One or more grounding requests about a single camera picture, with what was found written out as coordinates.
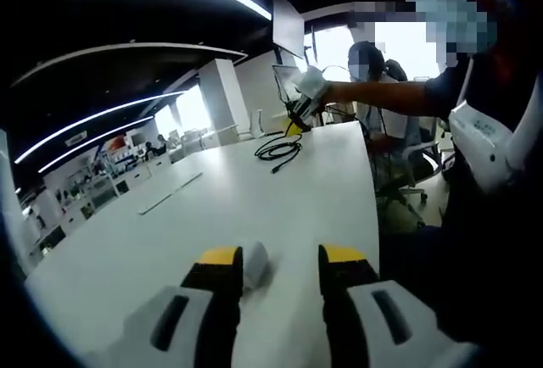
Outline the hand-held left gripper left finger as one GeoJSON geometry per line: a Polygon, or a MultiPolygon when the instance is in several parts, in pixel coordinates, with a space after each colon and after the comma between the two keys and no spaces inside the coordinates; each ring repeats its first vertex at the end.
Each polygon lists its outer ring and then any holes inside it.
{"type": "Polygon", "coordinates": [[[165,287],[125,324],[124,367],[229,367],[240,322],[244,254],[204,252],[182,283],[165,287]]]}

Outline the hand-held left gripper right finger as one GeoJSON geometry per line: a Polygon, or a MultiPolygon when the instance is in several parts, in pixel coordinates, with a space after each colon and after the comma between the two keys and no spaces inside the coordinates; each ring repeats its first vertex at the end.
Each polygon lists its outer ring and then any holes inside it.
{"type": "Polygon", "coordinates": [[[478,345],[448,337],[424,302],[380,280],[356,248],[319,245],[318,275],[332,366],[475,366],[478,345]]]}

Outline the person's right hand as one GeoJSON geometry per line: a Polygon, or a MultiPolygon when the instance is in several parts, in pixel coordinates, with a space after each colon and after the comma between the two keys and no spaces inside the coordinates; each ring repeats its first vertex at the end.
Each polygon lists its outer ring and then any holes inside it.
{"type": "Polygon", "coordinates": [[[324,78],[322,72],[318,71],[316,73],[316,90],[315,90],[315,100],[322,99],[323,95],[327,92],[329,88],[329,82],[324,78]]]}

